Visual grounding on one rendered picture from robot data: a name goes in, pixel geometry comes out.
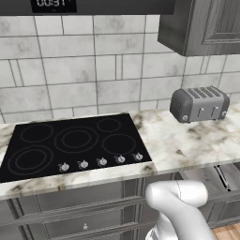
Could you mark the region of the grey open drawer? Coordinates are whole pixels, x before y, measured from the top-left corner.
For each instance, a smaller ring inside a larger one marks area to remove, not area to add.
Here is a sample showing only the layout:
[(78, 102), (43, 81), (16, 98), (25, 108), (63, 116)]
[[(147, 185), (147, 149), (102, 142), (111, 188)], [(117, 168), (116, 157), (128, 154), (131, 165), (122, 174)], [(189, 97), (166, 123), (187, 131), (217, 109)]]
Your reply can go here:
[(183, 180), (202, 181), (208, 190), (208, 201), (200, 211), (211, 229), (240, 223), (240, 162), (221, 165), (229, 183), (226, 189), (214, 167), (181, 171)]

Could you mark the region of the dark metal tongs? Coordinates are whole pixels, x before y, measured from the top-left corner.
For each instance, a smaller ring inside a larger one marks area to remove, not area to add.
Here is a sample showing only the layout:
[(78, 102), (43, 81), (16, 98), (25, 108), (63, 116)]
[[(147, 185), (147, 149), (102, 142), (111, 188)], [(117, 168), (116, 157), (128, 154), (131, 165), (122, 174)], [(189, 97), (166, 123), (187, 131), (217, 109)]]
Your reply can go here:
[(224, 172), (222, 171), (222, 169), (220, 168), (219, 165), (214, 166), (215, 170), (217, 171), (217, 174), (223, 184), (223, 186), (227, 189), (227, 191), (231, 191), (230, 185), (228, 183), (228, 180), (226, 179)]

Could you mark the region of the grey wall cupboard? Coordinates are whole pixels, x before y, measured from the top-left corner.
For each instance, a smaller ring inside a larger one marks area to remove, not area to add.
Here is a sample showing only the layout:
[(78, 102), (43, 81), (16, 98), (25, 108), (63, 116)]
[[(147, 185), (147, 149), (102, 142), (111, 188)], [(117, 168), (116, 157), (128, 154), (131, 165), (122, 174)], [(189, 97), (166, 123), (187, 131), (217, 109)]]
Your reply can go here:
[(161, 15), (157, 41), (180, 55), (186, 55), (191, 10), (195, 0), (175, 0), (173, 15)]

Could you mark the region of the grey wall cupboard door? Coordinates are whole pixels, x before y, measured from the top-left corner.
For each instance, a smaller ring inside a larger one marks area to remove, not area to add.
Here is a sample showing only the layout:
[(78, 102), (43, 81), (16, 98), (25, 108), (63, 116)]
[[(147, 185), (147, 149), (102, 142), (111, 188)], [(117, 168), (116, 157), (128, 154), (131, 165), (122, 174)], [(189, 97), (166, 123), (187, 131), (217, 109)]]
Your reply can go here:
[(195, 0), (187, 56), (240, 54), (240, 0)]

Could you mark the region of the grey four-slot toaster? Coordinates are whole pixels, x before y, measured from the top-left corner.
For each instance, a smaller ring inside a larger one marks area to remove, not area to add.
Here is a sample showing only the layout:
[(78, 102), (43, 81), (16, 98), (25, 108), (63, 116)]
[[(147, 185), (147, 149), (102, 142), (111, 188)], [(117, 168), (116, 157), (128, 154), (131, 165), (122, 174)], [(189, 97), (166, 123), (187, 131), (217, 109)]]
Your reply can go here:
[(230, 98), (215, 86), (180, 88), (173, 92), (170, 113), (179, 123), (222, 120)]

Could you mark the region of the grey narrow cupboard front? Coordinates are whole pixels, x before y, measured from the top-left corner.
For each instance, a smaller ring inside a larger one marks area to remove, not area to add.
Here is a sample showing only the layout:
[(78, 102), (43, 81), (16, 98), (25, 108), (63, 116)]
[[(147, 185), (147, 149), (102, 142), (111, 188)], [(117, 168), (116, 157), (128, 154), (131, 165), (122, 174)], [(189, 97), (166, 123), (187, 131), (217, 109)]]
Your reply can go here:
[(30, 227), (18, 223), (23, 216), (18, 199), (0, 201), (0, 240), (35, 240)]

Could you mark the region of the grey drawer front with knob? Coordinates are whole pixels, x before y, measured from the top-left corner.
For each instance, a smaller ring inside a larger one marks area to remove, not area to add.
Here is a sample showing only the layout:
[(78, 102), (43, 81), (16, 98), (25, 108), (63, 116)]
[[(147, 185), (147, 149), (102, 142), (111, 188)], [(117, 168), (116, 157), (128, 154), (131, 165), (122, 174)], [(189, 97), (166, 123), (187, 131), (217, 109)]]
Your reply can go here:
[(45, 223), (51, 239), (64, 239), (73, 236), (84, 236), (91, 233), (103, 233), (108, 230), (134, 229), (151, 226), (152, 221), (140, 221), (135, 216), (135, 206), (108, 209), (84, 216), (76, 216), (49, 221)]

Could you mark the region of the grey plain drawer front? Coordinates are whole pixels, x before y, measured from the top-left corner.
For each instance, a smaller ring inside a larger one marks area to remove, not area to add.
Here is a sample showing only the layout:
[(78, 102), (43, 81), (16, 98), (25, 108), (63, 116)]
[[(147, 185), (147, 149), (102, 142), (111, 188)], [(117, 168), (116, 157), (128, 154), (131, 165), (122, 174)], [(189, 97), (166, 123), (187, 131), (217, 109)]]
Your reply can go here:
[(54, 219), (137, 203), (143, 198), (143, 185), (138, 178), (39, 194), (35, 196), (37, 213)]

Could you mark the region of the black glass hob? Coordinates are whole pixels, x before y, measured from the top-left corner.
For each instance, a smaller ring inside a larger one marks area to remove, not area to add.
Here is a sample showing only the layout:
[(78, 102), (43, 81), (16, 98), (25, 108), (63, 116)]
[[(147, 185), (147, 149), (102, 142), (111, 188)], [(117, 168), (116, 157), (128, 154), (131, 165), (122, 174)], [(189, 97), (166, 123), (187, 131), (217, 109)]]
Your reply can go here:
[[(133, 154), (143, 155), (136, 161)], [(123, 164), (115, 158), (126, 158)], [(99, 167), (98, 158), (107, 164)], [(79, 161), (88, 168), (80, 170)], [(14, 128), (0, 166), (0, 183), (150, 161), (143, 140), (127, 113), (20, 124)], [(59, 165), (67, 163), (66, 172)]]

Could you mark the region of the black microwave oven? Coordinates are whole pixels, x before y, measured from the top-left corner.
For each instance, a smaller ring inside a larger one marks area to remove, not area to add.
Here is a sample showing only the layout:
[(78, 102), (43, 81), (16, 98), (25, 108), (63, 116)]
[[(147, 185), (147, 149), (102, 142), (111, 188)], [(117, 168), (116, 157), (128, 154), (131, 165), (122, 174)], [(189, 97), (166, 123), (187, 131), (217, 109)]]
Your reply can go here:
[(0, 0), (0, 16), (172, 15), (175, 0)]

